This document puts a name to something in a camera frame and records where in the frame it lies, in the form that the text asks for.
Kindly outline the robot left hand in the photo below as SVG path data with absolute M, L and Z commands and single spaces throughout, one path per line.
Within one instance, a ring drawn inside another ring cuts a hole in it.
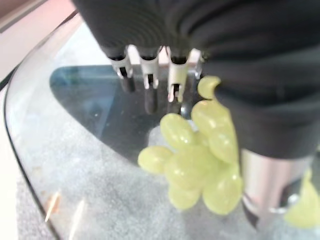
M 76 0 L 109 58 L 127 45 L 204 53 L 202 71 L 230 111 L 256 229 L 301 198 L 320 143 L 320 3 L 317 0 Z

